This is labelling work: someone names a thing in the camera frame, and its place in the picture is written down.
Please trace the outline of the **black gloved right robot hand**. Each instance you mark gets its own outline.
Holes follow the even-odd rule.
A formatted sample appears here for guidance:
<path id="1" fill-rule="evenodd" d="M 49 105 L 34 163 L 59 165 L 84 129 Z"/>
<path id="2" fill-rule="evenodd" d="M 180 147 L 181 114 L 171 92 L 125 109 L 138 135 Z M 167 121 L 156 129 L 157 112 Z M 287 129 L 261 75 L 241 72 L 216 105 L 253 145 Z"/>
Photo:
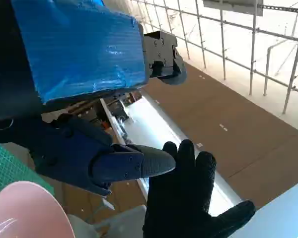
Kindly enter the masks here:
<path id="1" fill-rule="evenodd" d="M 175 159 L 176 166 L 149 179 L 145 238 L 227 238 L 251 220 L 256 208 L 249 200 L 218 216 L 209 214 L 217 165 L 210 152 L 196 156 L 189 139 L 179 146 L 168 141 L 163 150 Z"/>

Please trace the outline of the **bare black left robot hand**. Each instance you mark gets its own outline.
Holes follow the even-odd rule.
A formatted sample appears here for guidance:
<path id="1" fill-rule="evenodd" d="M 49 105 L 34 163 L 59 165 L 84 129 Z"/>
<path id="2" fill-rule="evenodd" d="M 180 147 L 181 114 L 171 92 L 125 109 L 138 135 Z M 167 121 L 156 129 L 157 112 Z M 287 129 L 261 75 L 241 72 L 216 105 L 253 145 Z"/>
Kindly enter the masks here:
<path id="1" fill-rule="evenodd" d="M 0 0 L 0 143 L 27 148 L 38 174 L 107 196 L 113 182 L 173 170 L 160 149 L 115 144 L 71 114 L 41 115 L 186 77 L 175 36 L 144 33 L 130 15 L 92 0 Z"/>

